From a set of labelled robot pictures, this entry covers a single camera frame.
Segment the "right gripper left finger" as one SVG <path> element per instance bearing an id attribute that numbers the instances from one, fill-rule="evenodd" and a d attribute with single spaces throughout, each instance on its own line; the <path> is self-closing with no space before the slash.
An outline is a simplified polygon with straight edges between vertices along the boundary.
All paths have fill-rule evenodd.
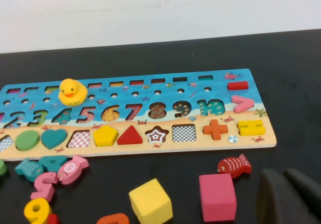
<path id="1" fill-rule="evenodd" d="M 273 169 L 260 174 L 256 218 L 258 223 L 320 223 L 284 173 Z"/>

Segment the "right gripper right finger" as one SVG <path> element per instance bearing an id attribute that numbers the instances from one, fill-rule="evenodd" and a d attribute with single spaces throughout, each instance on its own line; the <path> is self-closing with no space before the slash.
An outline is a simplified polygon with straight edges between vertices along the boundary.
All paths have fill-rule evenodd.
<path id="1" fill-rule="evenodd" d="M 295 169 L 285 170 L 284 176 L 296 189 L 310 211 L 314 215 L 320 215 L 320 184 Z"/>

